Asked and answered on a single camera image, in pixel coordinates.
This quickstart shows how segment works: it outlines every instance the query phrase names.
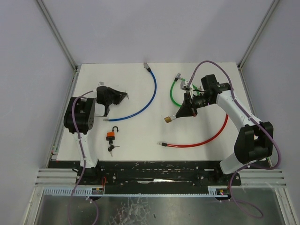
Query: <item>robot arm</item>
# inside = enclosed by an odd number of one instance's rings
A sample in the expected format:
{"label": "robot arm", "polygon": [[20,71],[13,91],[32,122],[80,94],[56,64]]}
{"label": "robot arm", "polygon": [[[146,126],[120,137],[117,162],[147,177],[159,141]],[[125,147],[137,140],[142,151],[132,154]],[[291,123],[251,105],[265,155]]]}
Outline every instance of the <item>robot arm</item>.
{"label": "robot arm", "polygon": [[[239,131],[238,138],[234,145],[234,153],[220,163],[224,174],[230,174],[246,164],[261,160],[272,155],[272,142],[268,137],[248,119],[246,114],[234,103],[228,83],[219,84],[215,75],[207,75],[201,79],[204,93],[199,96],[192,96],[190,89],[186,91],[184,101],[178,112],[166,117],[166,122],[187,116],[196,116],[197,109],[208,105],[217,104],[229,116]],[[262,122],[252,113],[251,117],[257,121],[273,137],[273,126],[269,122]]]}
{"label": "robot arm", "polygon": [[[118,105],[128,95],[125,92],[106,87],[102,82],[100,82],[100,84],[101,85],[98,86],[96,90],[97,98],[80,98],[76,102],[74,116],[80,133],[80,139],[78,138],[78,134],[72,119],[72,105],[76,97],[72,97],[70,99],[64,116],[64,126],[69,130],[77,142],[77,149],[80,156],[80,166],[83,167],[83,162],[85,160],[87,169],[95,168],[98,163],[93,142],[89,136],[90,130],[94,125],[94,117],[106,117],[109,113],[109,106],[111,104]],[[83,158],[81,152],[79,140],[81,140],[85,159]]]}

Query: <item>orange padlock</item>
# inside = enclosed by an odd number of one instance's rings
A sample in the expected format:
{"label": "orange padlock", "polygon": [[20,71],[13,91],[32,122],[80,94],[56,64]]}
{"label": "orange padlock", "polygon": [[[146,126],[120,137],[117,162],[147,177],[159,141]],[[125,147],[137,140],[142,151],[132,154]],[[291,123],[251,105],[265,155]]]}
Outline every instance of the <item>orange padlock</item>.
{"label": "orange padlock", "polygon": [[119,132],[119,128],[117,126],[114,126],[112,128],[112,132],[107,132],[107,134],[106,134],[106,140],[108,141],[109,144],[113,144],[113,141],[115,139],[115,137],[114,137],[114,131],[113,131],[114,128],[117,128],[117,132]]}

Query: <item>red cable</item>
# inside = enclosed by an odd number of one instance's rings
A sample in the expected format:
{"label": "red cable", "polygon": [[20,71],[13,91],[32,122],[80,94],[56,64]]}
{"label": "red cable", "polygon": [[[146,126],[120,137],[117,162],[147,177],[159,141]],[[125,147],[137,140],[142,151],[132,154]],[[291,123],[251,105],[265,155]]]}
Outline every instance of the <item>red cable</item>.
{"label": "red cable", "polygon": [[102,188],[104,190],[104,187],[105,187],[105,183],[106,183],[106,177],[103,177],[102,178]]}
{"label": "red cable", "polygon": [[211,137],[210,139],[207,139],[204,142],[200,142],[200,143],[197,143],[197,144],[168,144],[168,143],[166,143],[166,147],[172,147],[172,148],[192,148],[192,147],[197,147],[197,146],[201,146],[201,145],[207,144],[207,143],[211,142],[212,140],[214,140],[216,137],[218,137],[220,135],[220,133],[222,133],[222,131],[224,130],[224,128],[225,128],[225,126],[227,124],[227,121],[228,121],[228,115],[226,114],[225,121],[224,121],[221,129],[213,137]]}

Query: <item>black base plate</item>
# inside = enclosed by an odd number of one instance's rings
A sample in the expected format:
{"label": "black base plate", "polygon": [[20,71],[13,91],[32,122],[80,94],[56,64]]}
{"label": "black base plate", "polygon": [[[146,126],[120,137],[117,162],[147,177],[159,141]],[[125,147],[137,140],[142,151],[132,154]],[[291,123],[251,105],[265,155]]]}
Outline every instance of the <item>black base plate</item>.
{"label": "black base plate", "polygon": [[[96,168],[86,169],[80,185],[101,185],[105,177],[106,194],[207,194],[207,186],[227,186],[232,176],[222,174],[219,163],[99,161]],[[54,162],[50,167],[77,168],[79,175],[82,170],[79,162]],[[233,179],[232,185],[241,185],[240,179]]]}

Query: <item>white table surface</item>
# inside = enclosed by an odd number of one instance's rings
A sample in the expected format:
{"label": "white table surface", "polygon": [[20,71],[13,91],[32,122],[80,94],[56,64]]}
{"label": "white table surface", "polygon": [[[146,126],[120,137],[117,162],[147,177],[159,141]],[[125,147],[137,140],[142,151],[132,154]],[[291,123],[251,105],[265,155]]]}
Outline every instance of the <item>white table surface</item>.
{"label": "white table surface", "polygon": [[[198,109],[196,117],[179,118],[166,123],[164,117],[178,111],[169,97],[171,84],[177,75],[190,79],[197,63],[149,63],[157,80],[157,94],[152,104],[141,114],[123,121],[103,121],[104,117],[95,117],[94,127],[90,130],[96,155],[100,161],[205,161],[223,160],[231,153],[238,135],[232,121],[228,123],[214,141],[195,148],[177,149],[157,145],[159,141],[167,143],[189,144],[205,141],[222,127],[225,112],[217,105]],[[245,90],[235,63],[219,63],[229,74],[235,92],[243,104],[249,108]],[[220,83],[227,82],[225,75],[214,65],[205,63],[198,69],[193,84],[200,86],[200,79],[205,75],[215,74]],[[142,63],[130,64],[82,64],[74,96],[93,90],[98,83],[129,94],[119,105],[111,105],[108,118],[131,115],[142,109],[150,100],[154,82]],[[173,96],[181,104],[184,91],[177,81]],[[96,97],[96,93],[87,97]],[[113,126],[119,127],[114,145],[120,145],[107,151],[106,133]],[[65,128],[59,146],[58,161],[79,161],[76,142]]]}

